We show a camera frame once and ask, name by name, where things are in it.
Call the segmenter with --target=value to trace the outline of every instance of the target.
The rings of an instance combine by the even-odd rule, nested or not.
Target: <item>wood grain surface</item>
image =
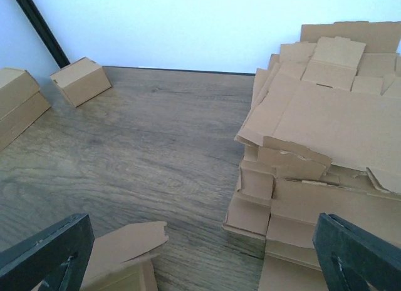
[[[221,223],[253,76],[106,68],[113,88],[52,108],[0,152],[0,250],[78,212],[95,236],[164,220],[159,290],[257,290],[263,243]]]

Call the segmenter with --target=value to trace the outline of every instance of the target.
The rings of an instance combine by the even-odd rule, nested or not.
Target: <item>white panel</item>
[[[244,73],[301,24],[401,20],[401,0],[34,1],[71,60]]]
[[[0,0],[0,68],[28,70],[43,85],[59,67],[15,0]]]

